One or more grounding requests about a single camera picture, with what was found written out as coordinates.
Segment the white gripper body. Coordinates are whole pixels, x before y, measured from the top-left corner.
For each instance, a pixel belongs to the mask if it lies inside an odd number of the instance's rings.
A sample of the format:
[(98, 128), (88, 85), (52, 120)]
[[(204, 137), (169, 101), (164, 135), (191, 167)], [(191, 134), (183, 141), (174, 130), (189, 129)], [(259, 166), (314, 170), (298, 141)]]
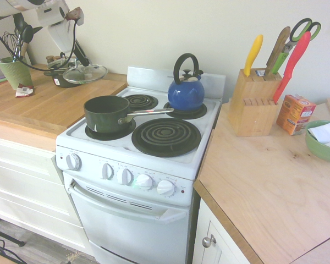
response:
[(74, 20), (63, 20), (48, 26), (51, 38), (63, 53), (72, 51), (74, 24)]

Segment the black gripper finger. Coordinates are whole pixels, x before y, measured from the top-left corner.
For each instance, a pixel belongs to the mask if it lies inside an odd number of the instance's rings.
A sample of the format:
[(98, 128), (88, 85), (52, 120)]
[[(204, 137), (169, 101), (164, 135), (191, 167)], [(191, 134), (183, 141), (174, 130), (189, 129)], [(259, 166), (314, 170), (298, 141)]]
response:
[(86, 55), (81, 48), (79, 42), (77, 42), (77, 59), (81, 62), (83, 66), (89, 65), (89, 60), (86, 58)]
[(74, 46), (73, 53), (76, 55), (76, 57), (80, 61), (80, 63), (82, 65), (84, 65), (84, 51), (80, 47), (78, 40), (75, 40), (75, 46)]

